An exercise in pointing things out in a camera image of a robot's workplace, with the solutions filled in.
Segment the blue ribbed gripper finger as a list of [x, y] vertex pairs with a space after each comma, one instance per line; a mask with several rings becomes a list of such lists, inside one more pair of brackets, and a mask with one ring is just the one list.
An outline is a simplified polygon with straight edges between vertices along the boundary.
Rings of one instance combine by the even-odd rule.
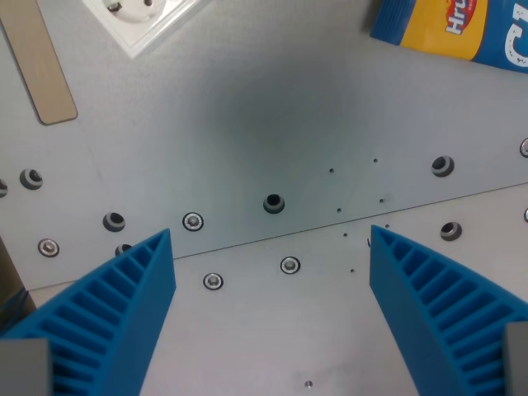
[[164, 229], [72, 283], [3, 337], [49, 343], [54, 395], [138, 395], [175, 291]]
[[370, 229], [370, 288], [420, 395], [504, 395], [502, 339], [527, 303], [411, 239]]

